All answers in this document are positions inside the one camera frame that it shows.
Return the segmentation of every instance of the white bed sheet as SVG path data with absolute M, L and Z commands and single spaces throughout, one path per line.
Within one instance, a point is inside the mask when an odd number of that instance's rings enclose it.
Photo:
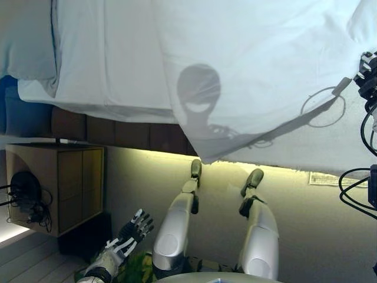
M 57 10 L 56 96 L 37 81 L 21 80 L 21 99 L 105 119 L 176 123 L 149 0 L 64 0 Z
M 344 100 L 337 98 L 265 134 L 249 147 L 228 154 L 223 160 L 334 175 L 352 168 L 370 167 L 376 159 L 360 138 L 366 100 L 359 97 L 355 83 L 343 91 L 342 97 Z M 370 118 L 365 127 L 368 141 L 372 125 L 373 118 Z
M 375 0 L 153 4 L 174 115 L 204 162 L 321 106 L 331 91 L 308 98 L 377 50 Z

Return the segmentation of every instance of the drawer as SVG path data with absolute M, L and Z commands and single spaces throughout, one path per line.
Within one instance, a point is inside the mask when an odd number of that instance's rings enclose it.
M 101 210 L 101 190 L 85 191 L 82 198 L 82 218 L 89 218 Z
M 82 195 L 59 203 L 59 232 L 62 233 L 82 221 Z
M 58 153 L 59 201 L 82 194 L 82 152 Z
M 82 189 L 101 190 L 102 150 L 86 150 L 82 153 Z

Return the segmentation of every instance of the floor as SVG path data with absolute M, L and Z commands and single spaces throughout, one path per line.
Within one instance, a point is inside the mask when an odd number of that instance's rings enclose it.
M 194 157 L 142 150 L 107 149 L 105 208 L 117 233 L 138 208 L 156 229 L 139 244 L 151 250 L 171 201 L 190 176 Z M 199 213 L 190 219 L 188 254 L 234 266 L 246 234 L 238 213 L 240 188 L 252 164 L 217 162 L 203 166 Z M 309 173 L 261 166 L 259 190 L 280 233 L 279 280 L 286 283 L 374 282 L 377 260 L 373 219 L 347 207 L 334 186 L 308 185 Z M 366 199 L 366 189 L 353 196 Z
M 0 282 L 74 283 L 74 274 L 87 264 L 61 255 L 55 237 L 33 231 L 0 244 Z

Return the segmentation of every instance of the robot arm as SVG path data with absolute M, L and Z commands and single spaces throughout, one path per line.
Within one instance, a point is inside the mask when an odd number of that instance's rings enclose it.
M 157 277 L 179 274 L 186 257 L 190 214 L 197 213 L 196 191 L 201 174 L 201 163 L 191 164 L 191 179 L 173 200 L 158 232 L 153 248 L 153 267 Z
M 279 265 L 279 233 L 275 217 L 255 187 L 250 187 L 246 191 L 240 212 L 249 220 L 239 268 L 249 275 L 276 280 Z
M 107 241 L 104 250 L 85 271 L 85 277 L 79 283 L 111 283 L 118 275 L 119 266 L 135 249 L 147 234 L 153 230 L 152 219 L 142 209 L 132 220 L 122 227 L 117 238 Z

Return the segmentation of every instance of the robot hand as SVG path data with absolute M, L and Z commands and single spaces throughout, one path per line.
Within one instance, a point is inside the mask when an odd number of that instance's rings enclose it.
M 136 245 L 149 234 L 154 226 L 153 219 L 139 209 L 118 236 L 107 241 L 104 250 L 85 271 L 85 277 L 79 283 L 111 283 L 118 275 L 119 266 L 126 262 Z

